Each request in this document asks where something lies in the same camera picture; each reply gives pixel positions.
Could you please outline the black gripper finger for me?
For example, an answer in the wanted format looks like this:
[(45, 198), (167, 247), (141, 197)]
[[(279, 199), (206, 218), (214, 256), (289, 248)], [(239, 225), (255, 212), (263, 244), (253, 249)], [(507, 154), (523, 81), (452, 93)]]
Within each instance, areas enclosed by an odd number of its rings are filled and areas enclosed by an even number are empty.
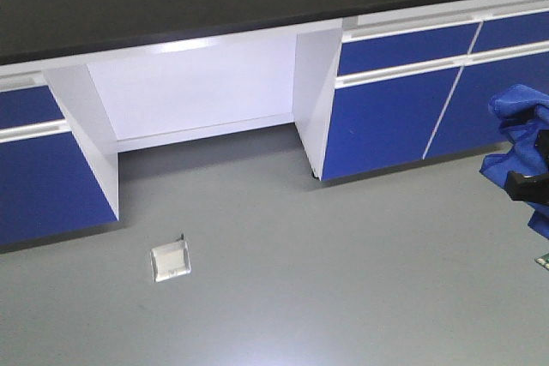
[[(534, 148), (548, 166), (548, 130), (542, 129), (536, 137)], [(525, 176), (516, 171), (509, 171), (504, 183), (504, 191), (513, 201), (548, 205), (548, 171)]]

